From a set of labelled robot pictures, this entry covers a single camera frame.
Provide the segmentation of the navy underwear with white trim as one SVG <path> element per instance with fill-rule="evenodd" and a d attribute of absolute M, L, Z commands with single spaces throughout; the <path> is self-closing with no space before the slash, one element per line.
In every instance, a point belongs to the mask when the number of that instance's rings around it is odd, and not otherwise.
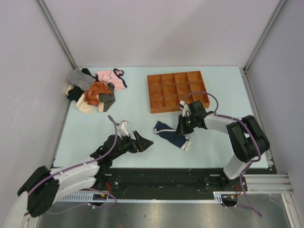
<path fill-rule="evenodd" d="M 175 129 L 160 121 L 154 126 L 153 132 L 184 151 L 187 151 L 192 143 L 189 137 L 185 135 L 176 135 Z"/>

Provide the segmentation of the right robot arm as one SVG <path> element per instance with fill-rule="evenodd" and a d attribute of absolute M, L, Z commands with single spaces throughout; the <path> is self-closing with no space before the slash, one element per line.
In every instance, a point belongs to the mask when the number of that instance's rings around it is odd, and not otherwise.
<path fill-rule="evenodd" d="M 229 137 L 233 156 L 222 169 L 218 180 L 214 183 L 223 190 L 231 190 L 236 183 L 242 182 L 246 170 L 261 160 L 264 152 L 270 149 L 270 142 L 261 129 L 256 118 L 247 115 L 243 118 L 207 112 L 200 101 L 186 104 L 180 101 L 182 114 L 178 117 L 176 136 L 191 134 L 196 129 L 216 131 Z"/>

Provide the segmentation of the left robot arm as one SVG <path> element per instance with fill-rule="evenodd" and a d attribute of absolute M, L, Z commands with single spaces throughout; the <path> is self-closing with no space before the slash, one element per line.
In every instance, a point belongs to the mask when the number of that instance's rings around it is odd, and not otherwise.
<path fill-rule="evenodd" d="M 38 167 L 17 193 L 28 193 L 26 214 L 38 217 L 66 195 L 91 187 L 95 190 L 101 189 L 105 178 L 100 174 L 110 168 L 116 158 L 127 152 L 144 152 L 154 144 L 137 131 L 133 134 L 134 138 L 110 135 L 103 145 L 79 164 L 53 169 Z"/>

